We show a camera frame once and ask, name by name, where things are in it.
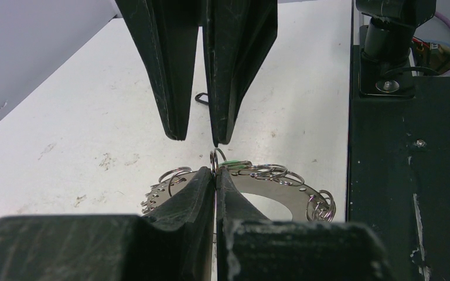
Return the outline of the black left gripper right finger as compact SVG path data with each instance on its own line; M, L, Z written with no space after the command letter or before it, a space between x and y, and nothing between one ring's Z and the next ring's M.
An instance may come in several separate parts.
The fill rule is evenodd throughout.
M367 226L272 221L216 173L218 280L393 280L383 244Z

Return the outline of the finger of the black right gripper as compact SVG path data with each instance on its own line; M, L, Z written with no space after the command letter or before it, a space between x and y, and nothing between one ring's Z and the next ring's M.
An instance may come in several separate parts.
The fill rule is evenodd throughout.
M278 33L277 1L203 1L212 139L231 141L241 103Z
M186 139L199 25L197 1L116 2L141 56L165 135Z

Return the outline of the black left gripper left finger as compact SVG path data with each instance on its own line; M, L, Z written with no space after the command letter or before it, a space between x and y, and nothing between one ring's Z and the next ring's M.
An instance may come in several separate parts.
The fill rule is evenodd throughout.
M145 216L0 218L0 280L209 280L214 181L200 168Z

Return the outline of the metal disc with keyrings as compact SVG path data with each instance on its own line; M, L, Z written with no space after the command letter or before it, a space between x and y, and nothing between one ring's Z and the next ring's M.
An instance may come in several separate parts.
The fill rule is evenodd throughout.
M315 190L300 175L284 165L266 163L245 169L226 169L228 161L219 148L210 152L211 171L219 169L231 177L237 190L271 220L327 221L336 215L336 203L327 190ZM142 213L150 213L180 192L196 174L190 167L177 167L162 174L141 202Z

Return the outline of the green key tag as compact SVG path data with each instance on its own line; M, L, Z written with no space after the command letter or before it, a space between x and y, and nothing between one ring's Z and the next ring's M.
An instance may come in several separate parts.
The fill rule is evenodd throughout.
M245 169L247 167L252 166L253 164L249 160L228 160L221 164L219 164L219 167L225 167L226 169Z

